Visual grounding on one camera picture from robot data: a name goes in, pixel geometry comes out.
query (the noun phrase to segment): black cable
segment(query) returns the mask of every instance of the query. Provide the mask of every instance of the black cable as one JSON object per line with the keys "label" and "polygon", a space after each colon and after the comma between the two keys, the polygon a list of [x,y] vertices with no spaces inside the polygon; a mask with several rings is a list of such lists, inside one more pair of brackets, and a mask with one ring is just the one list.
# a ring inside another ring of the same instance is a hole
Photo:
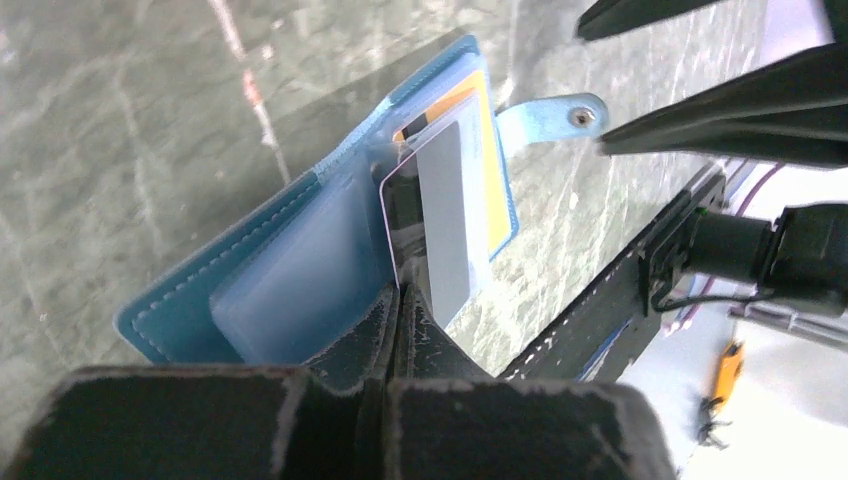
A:
{"label": "black cable", "polygon": [[757,295],[698,295],[694,297],[680,298],[676,300],[667,300],[664,302],[654,301],[654,311],[659,313],[671,312],[681,308],[690,307],[692,305],[701,305],[704,303],[715,302],[735,302],[743,305],[770,300],[772,295],[757,294]]}

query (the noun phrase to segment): wallet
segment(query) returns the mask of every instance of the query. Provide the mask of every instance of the wallet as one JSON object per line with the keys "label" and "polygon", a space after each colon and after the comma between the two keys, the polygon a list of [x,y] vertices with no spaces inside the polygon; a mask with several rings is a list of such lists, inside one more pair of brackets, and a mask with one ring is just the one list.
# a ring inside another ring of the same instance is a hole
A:
{"label": "wallet", "polygon": [[[589,93],[497,114],[490,97],[485,59],[466,35],[315,167],[119,311],[118,332],[155,364],[302,364],[320,356],[395,283],[378,172],[397,158],[384,154],[386,146],[414,144],[451,115],[473,118],[462,138],[481,162],[485,218],[476,224],[484,225],[483,258],[491,261],[519,232],[507,159],[532,143],[598,136],[608,113]],[[415,315],[398,308],[401,319]]]}

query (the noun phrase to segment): wallet strap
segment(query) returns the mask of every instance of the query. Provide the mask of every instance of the wallet strap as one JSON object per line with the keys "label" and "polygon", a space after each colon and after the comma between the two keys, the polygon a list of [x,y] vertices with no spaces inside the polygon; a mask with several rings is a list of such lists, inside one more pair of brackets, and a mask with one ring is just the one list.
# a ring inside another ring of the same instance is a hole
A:
{"label": "wallet strap", "polygon": [[505,158],[533,143],[597,137],[608,122],[606,105],[591,93],[539,98],[509,107],[497,115]]}

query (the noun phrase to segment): gray marble table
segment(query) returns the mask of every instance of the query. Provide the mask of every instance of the gray marble table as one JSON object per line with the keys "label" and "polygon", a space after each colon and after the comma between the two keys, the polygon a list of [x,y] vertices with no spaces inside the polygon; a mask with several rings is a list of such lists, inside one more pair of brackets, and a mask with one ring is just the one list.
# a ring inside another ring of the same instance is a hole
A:
{"label": "gray marble table", "polygon": [[[746,70],[764,10],[580,45],[590,3],[2,0],[0,465],[63,374],[143,361],[113,330],[122,303],[329,152],[445,35],[478,36],[499,106],[591,91],[621,124]],[[497,373],[702,162],[521,152],[523,230],[450,334]]]}

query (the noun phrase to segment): black cylinder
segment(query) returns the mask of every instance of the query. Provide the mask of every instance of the black cylinder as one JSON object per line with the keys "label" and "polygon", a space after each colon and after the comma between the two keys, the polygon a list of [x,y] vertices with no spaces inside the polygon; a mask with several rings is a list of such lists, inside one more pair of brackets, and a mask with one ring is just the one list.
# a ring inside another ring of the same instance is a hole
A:
{"label": "black cylinder", "polygon": [[697,215],[686,270],[757,283],[774,235],[771,222],[713,212]]}

